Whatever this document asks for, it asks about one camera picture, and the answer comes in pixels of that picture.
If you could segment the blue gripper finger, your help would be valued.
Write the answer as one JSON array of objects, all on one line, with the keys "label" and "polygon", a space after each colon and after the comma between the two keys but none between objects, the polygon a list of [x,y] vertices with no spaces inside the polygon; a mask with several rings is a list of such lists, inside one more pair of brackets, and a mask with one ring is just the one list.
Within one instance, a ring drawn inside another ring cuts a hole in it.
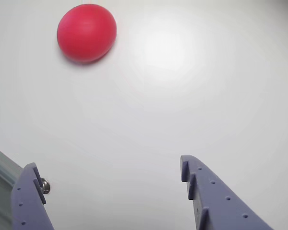
[{"label": "blue gripper finger", "polygon": [[54,230],[44,208],[42,186],[36,164],[26,165],[11,192],[13,230]]},{"label": "blue gripper finger", "polygon": [[212,170],[192,155],[180,158],[198,230],[270,230]]}]

